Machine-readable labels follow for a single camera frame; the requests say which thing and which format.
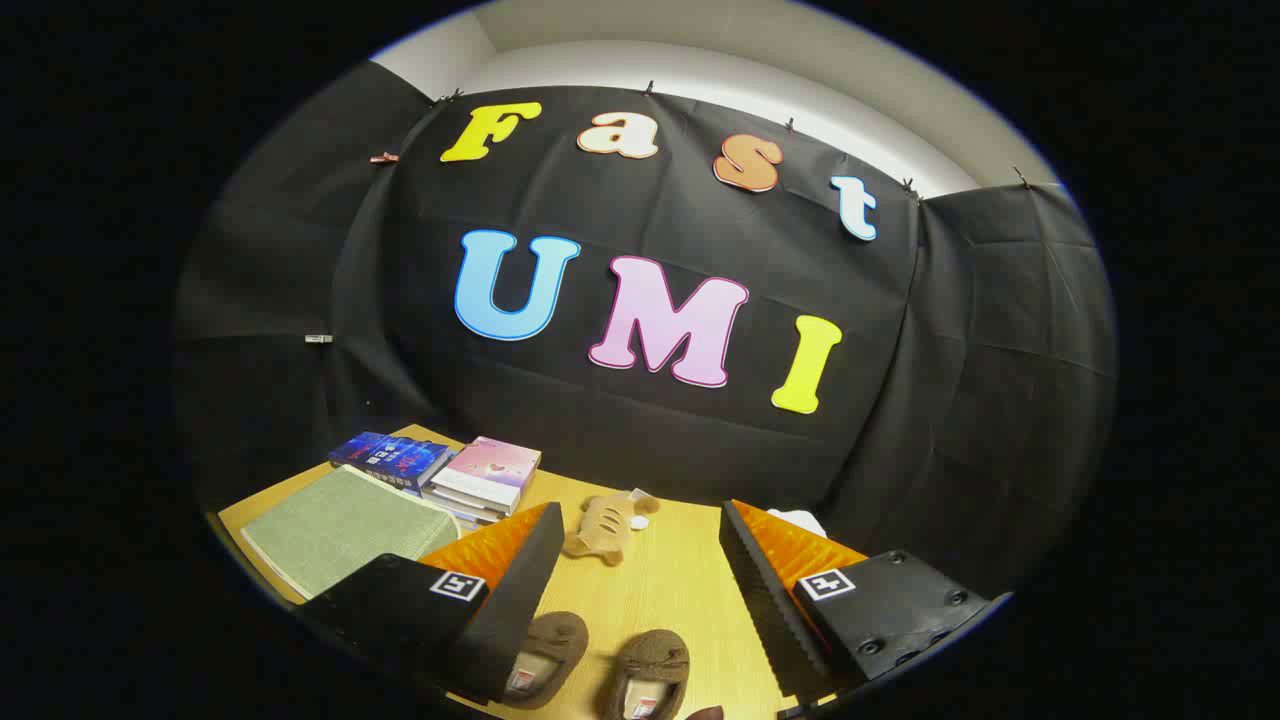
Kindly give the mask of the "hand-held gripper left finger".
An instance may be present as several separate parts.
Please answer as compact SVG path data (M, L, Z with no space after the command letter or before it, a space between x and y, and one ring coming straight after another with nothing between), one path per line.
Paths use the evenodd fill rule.
M416 689L498 701L564 539L539 503L421 559L383 553L302 603L303 623Z

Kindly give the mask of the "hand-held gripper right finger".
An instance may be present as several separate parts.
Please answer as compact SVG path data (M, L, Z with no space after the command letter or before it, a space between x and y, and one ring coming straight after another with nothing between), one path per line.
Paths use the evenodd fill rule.
M922 556L865 556L749 503L722 505L719 544L782 694L860 702L970 635L988 600Z

